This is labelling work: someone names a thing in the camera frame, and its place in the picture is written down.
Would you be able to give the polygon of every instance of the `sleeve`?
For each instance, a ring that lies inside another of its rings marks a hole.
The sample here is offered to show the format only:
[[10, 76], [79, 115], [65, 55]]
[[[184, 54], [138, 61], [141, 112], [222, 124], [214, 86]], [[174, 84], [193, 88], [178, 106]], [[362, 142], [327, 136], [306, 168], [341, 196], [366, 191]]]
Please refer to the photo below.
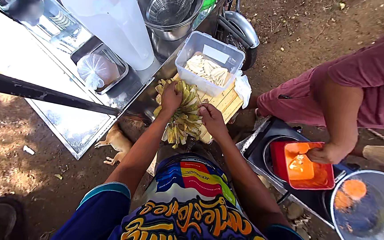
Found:
[[329, 67], [328, 75], [348, 87], [384, 85], [384, 41]]
[[125, 184], [110, 182], [85, 194], [73, 216], [52, 240], [107, 239], [130, 210], [130, 191]]
[[293, 229], [281, 224], [273, 224], [265, 228], [262, 234], [269, 240], [303, 240], [303, 238]]

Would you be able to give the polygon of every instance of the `white plastic bag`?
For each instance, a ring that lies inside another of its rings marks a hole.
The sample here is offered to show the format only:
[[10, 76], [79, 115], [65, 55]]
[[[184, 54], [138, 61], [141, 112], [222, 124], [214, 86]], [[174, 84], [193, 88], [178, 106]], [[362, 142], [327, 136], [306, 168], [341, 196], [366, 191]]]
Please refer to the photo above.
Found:
[[85, 86], [92, 90], [102, 88], [120, 76], [118, 66], [97, 54], [83, 56], [77, 63], [78, 74]]
[[250, 101], [251, 96], [251, 86], [248, 82], [247, 75], [242, 75], [242, 71], [239, 70], [236, 73], [236, 80], [235, 80], [235, 88], [234, 90], [238, 94], [239, 98], [244, 102], [242, 104], [242, 109], [246, 108], [248, 106], [248, 102]]

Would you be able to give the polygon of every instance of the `pink shorts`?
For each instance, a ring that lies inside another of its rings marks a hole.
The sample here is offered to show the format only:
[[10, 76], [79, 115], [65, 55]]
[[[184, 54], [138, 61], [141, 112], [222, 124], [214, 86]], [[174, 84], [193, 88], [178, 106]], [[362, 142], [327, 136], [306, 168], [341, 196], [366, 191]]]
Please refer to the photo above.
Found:
[[[302, 123], [325, 126], [324, 115], [319, 104], [310, 96], [310, 76], [314, 68], [297, 78], [288, 80], [275, 89], [259, 96], [257, 106], [260, 116], [273, 115], [287, 123]], [[291, 99], [279, 99], [285, 95]]]

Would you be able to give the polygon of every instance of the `wooden cutting board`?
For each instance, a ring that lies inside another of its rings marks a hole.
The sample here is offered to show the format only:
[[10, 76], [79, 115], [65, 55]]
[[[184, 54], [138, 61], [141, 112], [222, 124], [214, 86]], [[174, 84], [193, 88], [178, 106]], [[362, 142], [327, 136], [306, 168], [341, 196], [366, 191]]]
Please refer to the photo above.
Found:
[[[174, 80], [180, 80], [179, 74], [176, 74], [173, 78]], [[205, 94], [203, 91], [198, 90], [198, 96], [201, 101], [204, 99], [208, 99], [208, 102], [215, 106], [219, 111], [221, 111], [223, 115], [224, 123], [226, 124], [231, 117], [238, 111], [238, 109], [242, 106], [242, 100], [239, 98], [233, 88], [235, 87], [235, 81], [220, 95], [212, 97]], [[212, 139], [210, 133], [208, 133], [207, 129], [204, 125], [202, 125], [199, 129], [201, 131], [200, 139], [204, 143], [209, 143]]]

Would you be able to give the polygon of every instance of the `banana bunch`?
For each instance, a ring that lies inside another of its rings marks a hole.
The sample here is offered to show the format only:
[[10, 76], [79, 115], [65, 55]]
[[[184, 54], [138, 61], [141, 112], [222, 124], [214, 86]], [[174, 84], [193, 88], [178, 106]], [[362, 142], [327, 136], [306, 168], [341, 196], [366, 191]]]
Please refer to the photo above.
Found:
[[186, 62], [185, 69], [221, 87], [223, 87], [229, 73], [226, 68], [220, 67], [211, 60], [204, 59], [202, 55], [191, 57]]
[[[174, 82], [174, 79], [161, 79], [158, 81], [158, 85], [155, 89], [158, 92], [156, 101], [159, 106], [155, 109], [154, 115], [158, 116], [161, 111], [161, 95], [163, 94], [166, 84]], [[198, 104], [199, 96], [196, 85], [186, 84], [183, 80], [180, 80], [176, 86], [176, 93], [182, 92], [182, 103], [174, 115], [171, 117], [165, 132], [163, 134], [163, 141], [167, 141], [170, 144], [174, 144], [172, 148], [176, 149], [179, 144], [186, 144], [186, 138], [189, 135], [193, 136], [196, 140], [199, 139], [201, 131], [199, 127], [202, 125], [201, 118], [198, 116]], [[202, 101], [202, 103], [208, 103], [208, 99]]]

